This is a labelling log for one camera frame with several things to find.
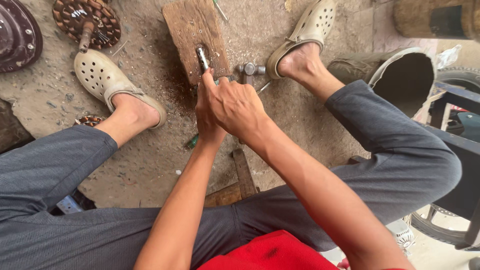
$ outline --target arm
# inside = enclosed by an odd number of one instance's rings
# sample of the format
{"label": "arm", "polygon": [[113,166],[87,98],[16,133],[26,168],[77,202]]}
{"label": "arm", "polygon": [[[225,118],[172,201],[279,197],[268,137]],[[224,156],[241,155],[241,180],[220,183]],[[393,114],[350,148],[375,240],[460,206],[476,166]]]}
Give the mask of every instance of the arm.
{"label": "arm", "polygon": [[135,270],[190,269],[208,179],[226,132],[210,119],[198,87],[199,140],[137,258]]}
{"label": "arm", "polygon": [[[331,78],[314,77],[310,83],[312,87],[320,87],[323,81]],[[290,140],[266,115],[251,86],[229,83],[225,78],[215,86],[207,74],[203,79],[218,123],[244,140],[282,177],[313,220],[345,252],[352,269],[413,269],[392,235],[365,203],[335,174]],[[329,85],[332,86],[329,89],[317,89],[329,96],[343,86],[336,82]]]}

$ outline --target tire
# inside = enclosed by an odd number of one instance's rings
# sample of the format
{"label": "tire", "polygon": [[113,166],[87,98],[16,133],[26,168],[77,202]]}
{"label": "tire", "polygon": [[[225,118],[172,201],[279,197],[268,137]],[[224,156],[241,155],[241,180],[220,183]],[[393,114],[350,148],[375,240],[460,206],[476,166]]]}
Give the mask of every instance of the tire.
{"label": "tire", "polygon": [[426,236],[450,245],[465,245],[465,233],[442,228],[426,219],[417,212],[412,213],[412,226]]}
{"label": "tire", "polygon": [[480,69],[467,67],[446,67],[439,69],[437,80],[480,94]]}

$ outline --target person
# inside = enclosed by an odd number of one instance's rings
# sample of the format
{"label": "person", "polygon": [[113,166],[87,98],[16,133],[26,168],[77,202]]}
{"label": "person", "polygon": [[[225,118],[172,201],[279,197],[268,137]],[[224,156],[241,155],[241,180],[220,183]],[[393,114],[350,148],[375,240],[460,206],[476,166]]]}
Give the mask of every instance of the person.
{"label": "person", "polygon": [[[414,269],[383,224],[452,190],[459,160],[363,81],[345,86],[333,77],[320,60],[321,47],[307,42],[289,49],[276,72],[317,96],[371,159],[327,169],[276,126],[252,86],[224,77],[216,86],[209,70],[198,88],[198,144],[161,209],[58,217],[48,209],[131,138],[165,122],[162,108],[107,57],[79,54],[81,81],[82,66],[90,69],[92,59],[91,76],[111,74],[112,85],[95,92],[82,83],[114,112],[94,128],[77,125],[0,156],[2,269],[332,269],[316,251],[337,245],[354,270]],[[227,132],[287,184],[203,208]]]}

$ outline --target dirt floor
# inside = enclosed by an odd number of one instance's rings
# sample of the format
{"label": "dirt floor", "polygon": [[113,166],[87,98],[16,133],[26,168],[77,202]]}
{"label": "dirt floor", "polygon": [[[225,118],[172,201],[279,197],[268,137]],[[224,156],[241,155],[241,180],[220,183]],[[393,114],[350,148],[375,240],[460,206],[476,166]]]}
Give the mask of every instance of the dirt floor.
{"label": "dirt floor", "polygon": [[[10,102],[25,128],[40,138],[69,128],[86,114],[108,116],[107,107],[86,92],[73,73],[78,44],[55,25],[53,0],[22,0],[37,19],[44,38],[43,54],[34,65],[0,75],[0,98]],[[95,170],[80,190],[98,207],[162,206],[191,150],[184,145],[196,134],[195,96],[185,83],[185,74],[162,17],[166,0],[112,0],[122,25],[122,37],[113,48],[103,50],[131,80],[160,100],[168,111],[168,123],[143,132]],[[270,54],[284,42],[311,0],[220,0],[230,17],[218,13],[232,69],[252,61],[266,64]],[[342,53],[373,50],[373,11],[385,1],[338,0],[335,25],[325,43],[325,64]],[[124,49],[111,55],[128,41]],[[261,88],[270,79],[255,79]],[[331,167],[345,164],[353,155],[368,154],[340,123],[303,87],[291,80],[274,81],[260,98],[273,120],[297,144]],[[208,193],[236,182],[232,150],[243,147],[253,179],[261,190],[283,184],[278,175],[248,147],[232,136],[224,141],[213,166]]]}

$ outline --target foot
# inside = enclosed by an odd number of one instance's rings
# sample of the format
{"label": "foot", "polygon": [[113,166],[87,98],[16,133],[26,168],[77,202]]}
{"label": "foot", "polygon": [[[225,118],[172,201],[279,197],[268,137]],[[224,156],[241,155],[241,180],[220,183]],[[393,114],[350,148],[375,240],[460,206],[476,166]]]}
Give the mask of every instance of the foot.
{"label": "foot", "polygon": [[312,73],[318,68],[320,46],[309,42],[298,46],[278,63],[278,73],[284,77],[297,80],[302,73]]}
{"label": "foot", "polygon": [[122,111],[129,115],[126,121],[144,124],[145,128],[160,122],[160,114],[157,110],[132,95],[116,94],[112,97],[112,103],[116,108],[115,112]]}

